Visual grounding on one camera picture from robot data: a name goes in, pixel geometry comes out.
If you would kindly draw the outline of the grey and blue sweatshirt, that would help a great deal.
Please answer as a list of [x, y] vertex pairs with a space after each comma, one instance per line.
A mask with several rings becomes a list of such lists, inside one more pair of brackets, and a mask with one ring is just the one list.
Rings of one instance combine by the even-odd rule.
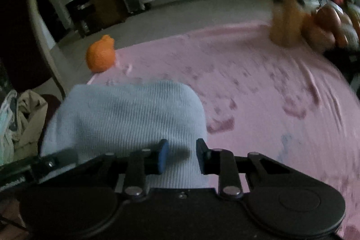
[[105, 153], [126, 157], [166, 139], [166, 170], [150, 176], [148, 186], [206, 188], [196, 157], [196, 141], [206, 136], [200, 98], [185, 84], [77, 85], [48, 124], [40, 153], [74, 149], [85, 163]]

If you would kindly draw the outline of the beige bag on chair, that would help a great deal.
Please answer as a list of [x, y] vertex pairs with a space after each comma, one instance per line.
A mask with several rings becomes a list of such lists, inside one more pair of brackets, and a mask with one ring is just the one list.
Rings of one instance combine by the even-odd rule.
[[48, 103], [27, 90], [9, 91], [1, 103], [1, 165], [38, 154]]

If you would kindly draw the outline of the pink blanket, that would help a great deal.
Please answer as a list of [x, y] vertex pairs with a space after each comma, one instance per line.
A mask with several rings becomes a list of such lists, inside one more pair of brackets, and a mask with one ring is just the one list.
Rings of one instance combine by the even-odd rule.
[[359, 238], [359, 100], [343, 75], [304, 44], [283, 48], [262, 22], [228, 24], [132, 45], [90, 83], [173, 80], [206, 113], [207, 144], [264, 155], [335, 187], [340, 228]]

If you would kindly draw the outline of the orange plush toy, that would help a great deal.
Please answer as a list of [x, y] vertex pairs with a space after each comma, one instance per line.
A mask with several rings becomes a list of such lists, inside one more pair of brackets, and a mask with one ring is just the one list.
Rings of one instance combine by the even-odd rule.
[[103, 35], [100, 40], [90, 45], [86, 51], [86, 64], [93, 73], [107, 71], [115, 64], [115, 40], [109, 35]]

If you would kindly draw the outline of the fruit bowl with fruits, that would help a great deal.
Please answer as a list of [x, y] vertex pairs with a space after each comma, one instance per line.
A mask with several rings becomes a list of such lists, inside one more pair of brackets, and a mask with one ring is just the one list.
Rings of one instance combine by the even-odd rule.
[[303, 19], [302, 37], [315, 51], [324, 53], [334, 48], [359, 50], [359, 36], [350, 17], [326, 4]]

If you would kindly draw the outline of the wooden chair frame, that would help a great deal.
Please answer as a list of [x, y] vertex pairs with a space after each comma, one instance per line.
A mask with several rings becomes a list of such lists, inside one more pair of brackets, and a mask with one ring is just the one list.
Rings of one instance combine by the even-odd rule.
[[27, 0], [29, 7], [29, 15], [31, 18], [31, 26], [34, 32], [35, 39], [37, 41], [37, 47], [41, 54], [44, 64], [50, 71], [51, 77], [59, 89], [62, 99], [67, 96], [67, 89], [64, 86], [61, 75], [56, 67], [54, 59], [50, 53], [50, 49], [46, 40], [46, 36], [41, 28], [41, 17], [38, 12], [37, 0]]

